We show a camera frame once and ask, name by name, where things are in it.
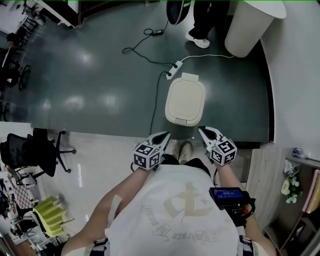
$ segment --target white cable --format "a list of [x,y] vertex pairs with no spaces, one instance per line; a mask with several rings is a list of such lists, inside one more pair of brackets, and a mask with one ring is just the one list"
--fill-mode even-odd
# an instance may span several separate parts
[[204,56],[215,56],[215,57],[225,57],[225,58],[233,58],[233,56],[224,56],[224,55],[214,55],[214,54],[205,54],[205,55],[198,55],[198,56],[188,56],[185,57],[184,59],[181,60],[181,62],[184,62],[184,60],[188,58],[193,58],[193,57],[204,57]]

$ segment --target white floor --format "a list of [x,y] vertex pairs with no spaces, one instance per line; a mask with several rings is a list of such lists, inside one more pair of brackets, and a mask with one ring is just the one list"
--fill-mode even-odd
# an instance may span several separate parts
[[[71,168],[71,173],[64,172],[59,164],[54,177],[44,174],[38,178],[38,183],[41,187],[43,181],[45,197],[60,195],[64,199],[68,208],[67,217],[75,219],[65,224],[65,231],[74,235],[85,225],[86,216],[90,217],[100,199],[132,173],[132,151],[143,138],[77,132],[63,136],[64,143],[60,150],[76,149],[76,154],[64,155],[64,161]],[[171,152],[173,143],[174,141],[170,142],[167,153]],[[209,170],[212,170],[213,177],[215,169],[204,155],[202,143],[193,141],[193,144],[193,157],[200,158]],[[79,167],[82,187],[79,182]]]

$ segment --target white t-shirt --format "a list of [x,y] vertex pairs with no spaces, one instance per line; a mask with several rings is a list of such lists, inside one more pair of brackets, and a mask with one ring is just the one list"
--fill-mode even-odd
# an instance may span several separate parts
[[160,165],[112,222],[111,256],[237,255],[239,235],[201,169]]

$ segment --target shoe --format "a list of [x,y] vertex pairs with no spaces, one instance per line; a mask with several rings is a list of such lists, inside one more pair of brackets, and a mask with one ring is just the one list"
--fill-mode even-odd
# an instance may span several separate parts
[[191,160],[193,153],[193,146],[189,140],[185,140],[180,147],[179,163],[184,165],[186,162]]
[[170,155],[173,156],[177,160],[179,160],[180,146],[181,146],[180,141],[174,140],[172,148],[171,148],[171,154]]
[[188,39],[189,41],[192,41],[195,43],[196,46],[205,49],[210,46],[210,41],[207,39],[196,39],[192,37],[189,32],[185,34],[185,38]]

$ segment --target power strip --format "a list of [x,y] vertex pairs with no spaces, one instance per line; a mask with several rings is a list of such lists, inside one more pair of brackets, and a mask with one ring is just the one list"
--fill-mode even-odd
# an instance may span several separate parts
[[172,67],[169,71],[169,74],[166,75],[166,79],[167,80],[171,80],[175,75],[176,73],[178,72],[178,70],[181,68],[183,62],[181,62],[180,60],[178,60],[176,63],[175,63],[175,66],[176,67]]

